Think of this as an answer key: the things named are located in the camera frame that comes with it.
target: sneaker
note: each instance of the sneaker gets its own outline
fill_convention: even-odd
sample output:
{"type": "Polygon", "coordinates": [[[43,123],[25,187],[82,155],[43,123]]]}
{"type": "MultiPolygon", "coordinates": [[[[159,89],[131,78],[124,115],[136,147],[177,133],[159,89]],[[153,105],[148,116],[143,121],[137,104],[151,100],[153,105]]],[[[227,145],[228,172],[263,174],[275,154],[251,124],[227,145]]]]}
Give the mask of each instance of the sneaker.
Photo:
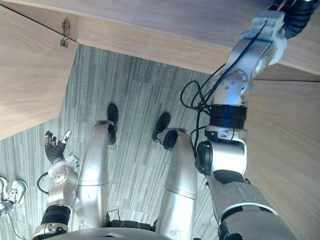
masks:
{"type": "Polygon", "coordinates": [[[22,180],[15,180],[12,183],[11,190],[6,200],[13,203],[13,207],[17,207],[24,203],[25,193],[28,190],[27,184],[22,180]]]}
{"type": "Polygon", "coordinates": [[[1,200],[1,202],[8,197],[7,186],[8,186],[7,180],[4,177],[0,176],[0,200],[1,200]]]}

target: shoelace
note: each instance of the shoelace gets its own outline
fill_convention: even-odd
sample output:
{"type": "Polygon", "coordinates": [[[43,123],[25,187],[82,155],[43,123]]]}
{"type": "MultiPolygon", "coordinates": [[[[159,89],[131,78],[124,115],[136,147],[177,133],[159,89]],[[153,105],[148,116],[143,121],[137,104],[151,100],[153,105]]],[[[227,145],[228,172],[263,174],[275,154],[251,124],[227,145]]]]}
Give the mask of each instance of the shoelace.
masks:
{"type": "Polygon", "coordinates": [[[13,202],[14,204],[16,203],[17,201],[17,193],[18,193],[18,190],[16,189],[11,189],[9,194],[8,194],[8,197],[7,197],[7,200],[13,202]]]}

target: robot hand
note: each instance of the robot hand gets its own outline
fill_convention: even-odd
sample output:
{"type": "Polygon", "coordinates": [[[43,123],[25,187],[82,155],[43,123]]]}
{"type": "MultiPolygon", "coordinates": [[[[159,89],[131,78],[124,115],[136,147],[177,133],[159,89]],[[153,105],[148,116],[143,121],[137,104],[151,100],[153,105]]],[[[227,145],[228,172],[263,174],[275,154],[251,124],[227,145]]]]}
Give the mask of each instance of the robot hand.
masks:
{"type": "Polygon", "coordinates": [[[44,149],[45,154],[50,163],[53,165],[54,163],[64,160],[64,151],[66,148],[66,144],[68,139],[70,138],[72,132],[68,130],[61,141],[58,141],[56,144],[57,138],[50,131],[47,131],[44,136],[44,149]]]}

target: metal bracket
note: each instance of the metal bracket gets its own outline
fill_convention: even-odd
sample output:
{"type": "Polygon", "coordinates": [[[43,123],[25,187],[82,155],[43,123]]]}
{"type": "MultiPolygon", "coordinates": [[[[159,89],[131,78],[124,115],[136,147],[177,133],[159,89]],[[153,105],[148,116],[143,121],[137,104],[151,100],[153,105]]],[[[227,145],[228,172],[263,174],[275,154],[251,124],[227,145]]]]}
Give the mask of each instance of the metal bracket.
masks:
{"type": "Polygon", "coordinates": [[[71,31],[70,21],[67,20],[67,19],[65,19],[65,20],[62,22],[61,29],[62,29],[62,31],[63,31],[64,38],[62,38],[62,39],[60,40],[60,46],[67,48],[67,47],[68,47],[69,33],[70,33],[70,31],[71,31]]]}

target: black shoe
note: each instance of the black shoe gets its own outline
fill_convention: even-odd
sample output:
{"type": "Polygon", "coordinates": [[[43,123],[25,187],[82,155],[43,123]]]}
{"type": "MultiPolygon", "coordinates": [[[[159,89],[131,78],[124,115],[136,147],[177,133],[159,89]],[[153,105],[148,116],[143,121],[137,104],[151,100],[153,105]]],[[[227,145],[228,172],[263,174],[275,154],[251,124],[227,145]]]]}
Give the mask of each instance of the black shoe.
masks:
{"type": "Polygon", "coordinates": [[[117,123],[118,123],[118,108],[114,103],[110,103],[106,109],[106,116],[109,121],[112,121],[114,125],[109,125],[109,145],[113,145],[117,140],[117,123]]]}
{"type": "Polygon", "coordinates": [[[112,121],[114,125],[118,122],[118,108],[114,103],[110,103],[106,109],[106,116],[109,121],[112,121]]]}
{"type": "Polygon", "coordinates": [[[157,138],[157,134],[161,133],[163,130],[165,130],[171,121],[171,116],[168,112],[164,112],[158,119],[154,131],[152,133],[152,140],[155,142],[159,142],[159,139],[157,138]]]}

